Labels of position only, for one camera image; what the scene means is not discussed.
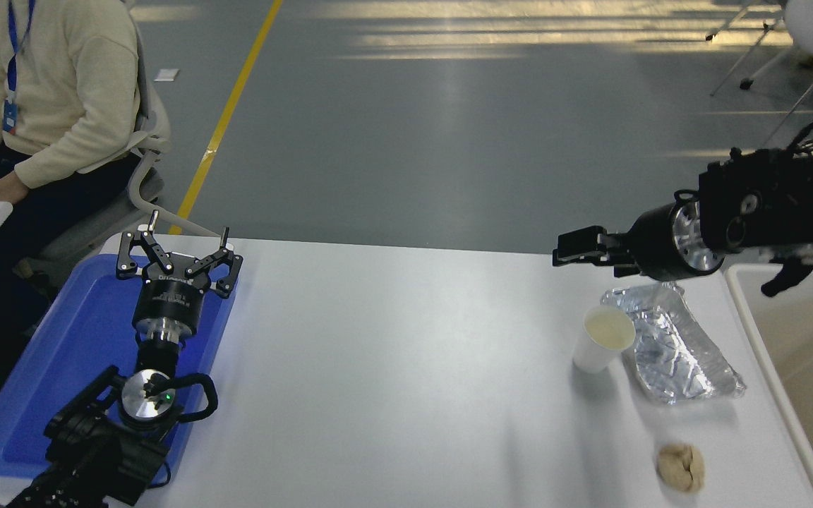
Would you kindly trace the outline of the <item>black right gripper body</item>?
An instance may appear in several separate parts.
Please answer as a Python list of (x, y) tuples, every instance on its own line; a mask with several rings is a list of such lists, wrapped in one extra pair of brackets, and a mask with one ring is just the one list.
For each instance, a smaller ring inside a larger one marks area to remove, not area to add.
[(677, 205), (664, 205), (645, 212), (630, 227), (624, 241), (639, 272), (656, 281), (675, 281), (686, 274), (675, 245), (673, 225)]

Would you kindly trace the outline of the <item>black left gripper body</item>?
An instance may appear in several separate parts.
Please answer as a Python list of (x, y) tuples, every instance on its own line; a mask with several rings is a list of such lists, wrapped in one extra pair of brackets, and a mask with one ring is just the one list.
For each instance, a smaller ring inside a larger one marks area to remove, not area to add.
[(159, 327), (173, 327), (179, 337), (197, 334), (207, 289), (206, 274), (192, 279), (186, 270), (193, 266), (193, 256), (171, 256), (172, 273), (162, 270), (158, 262), (149, 262), (143, 271), (142, 289), (131, 322), (141, 335), (151, 335)]

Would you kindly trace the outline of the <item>person's left hand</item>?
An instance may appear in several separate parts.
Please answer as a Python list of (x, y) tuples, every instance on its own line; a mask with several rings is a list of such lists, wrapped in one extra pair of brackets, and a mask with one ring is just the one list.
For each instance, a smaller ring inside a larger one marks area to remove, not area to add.
[(29, 187), (20, 180), (15, 171), (10, 171), (0, 178), (0, 202), (16, 205), (26, 199), (29, 192)]

